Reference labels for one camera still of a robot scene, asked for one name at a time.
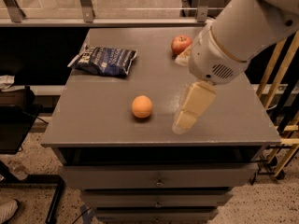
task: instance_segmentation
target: apple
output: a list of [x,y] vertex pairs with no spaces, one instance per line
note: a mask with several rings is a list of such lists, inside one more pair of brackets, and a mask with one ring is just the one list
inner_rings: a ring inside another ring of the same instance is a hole
[[183,52],[190,44],[192,39],[187,35],[178,35],[171,42],[171,50],[175,55],[179,55]]

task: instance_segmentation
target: gray drawer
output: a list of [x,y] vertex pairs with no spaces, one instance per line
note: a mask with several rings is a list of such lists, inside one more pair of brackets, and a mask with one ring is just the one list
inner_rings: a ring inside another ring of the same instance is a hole
[[208,221],[218,214],[217,209],[98,209],[99,221]]
[[82,200],[90,207],[183,207],[225,205],[231,191],[213,190],[98,190],[82,191]]
[[64,166],[64,182],[74,189],[152,189],[235,187],[244,185],[257,164],[144,166]]

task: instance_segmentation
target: terrazzo floor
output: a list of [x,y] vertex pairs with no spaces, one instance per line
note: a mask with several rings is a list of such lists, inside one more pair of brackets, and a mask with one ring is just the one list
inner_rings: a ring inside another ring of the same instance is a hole
[[[22,150],[14,156],[1,155],[3,162],[9,159],[21,161],[29,174],[56,174],[61,165],[49,148],[40,145],[43,124],[36,122],[27,135]],[[278,160],[284,151],[278,154]],[[276,180],[269,175],[259,175],[252,186],[233,188],[233,198],[219,207],[219,214],[208,224],[299,223],[299,159],[295,157],[284,169],[286,176]],[[45,223],[54,185],[0,185],[0,203],[18,199],[21,207],[10,224]],[[88,207],[80,199],[79,191],[66,187],[57,211],[57,223],[73,223]],[[76,223],[93,224],[99,221],[93,210],[84,214]]]

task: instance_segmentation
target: white sneaker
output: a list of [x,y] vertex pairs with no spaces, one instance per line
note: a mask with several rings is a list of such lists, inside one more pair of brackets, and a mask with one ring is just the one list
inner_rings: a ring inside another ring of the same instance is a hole
[[12,219],[19,208],[18,200],[10,200],[6,203],[0,204],[0,224]]

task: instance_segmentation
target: snack bag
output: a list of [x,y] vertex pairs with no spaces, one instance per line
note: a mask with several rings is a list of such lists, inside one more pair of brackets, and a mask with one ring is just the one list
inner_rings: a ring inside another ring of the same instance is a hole
[[126,77],[136,56],[136,50],[88,47],[68,67],[98,76]]

